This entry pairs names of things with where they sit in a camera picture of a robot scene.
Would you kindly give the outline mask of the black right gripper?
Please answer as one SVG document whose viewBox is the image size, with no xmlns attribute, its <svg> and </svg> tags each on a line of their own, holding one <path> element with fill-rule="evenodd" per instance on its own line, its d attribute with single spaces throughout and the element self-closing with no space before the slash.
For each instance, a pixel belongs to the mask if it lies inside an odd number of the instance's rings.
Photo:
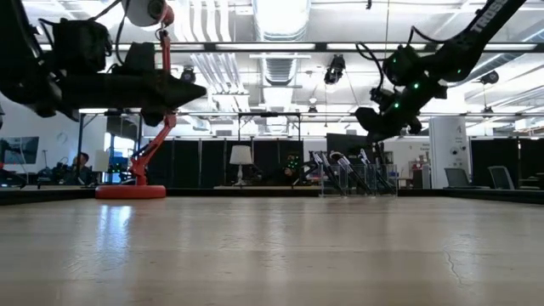
<svg viewBox="0 0 544 306">
<path fill-rule="evenodd" d="M 435 81 L 420 81 L 407 85 L 394 100 L 394 123 L 401 128 L 421 128 L 418 119 L 420 109 L 431 99 L 446 99 L 447 87 Z M 368 132 L 370 142 L 380 142 L 398 135 L 394 126 L 389 126 L 383 117 L 372 108 L 360 107 L 354 113 L 359 124 Z"/>
</svg>

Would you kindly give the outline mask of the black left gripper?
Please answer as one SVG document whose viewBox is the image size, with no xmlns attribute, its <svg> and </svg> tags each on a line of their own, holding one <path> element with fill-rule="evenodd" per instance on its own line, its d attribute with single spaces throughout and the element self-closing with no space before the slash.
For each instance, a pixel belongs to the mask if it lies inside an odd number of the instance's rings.
<svg viewBox="0 0 544 306">
<path fill-rule="evenodd" d="M 107 74 L 106 100 L 110 108 L 140 108 L 143 113 L 164 113 L 165 106 L 176 110 L 207 94 L 203 86 L 185 82 L 163 73 L 140 75 Z"/>
</svg>

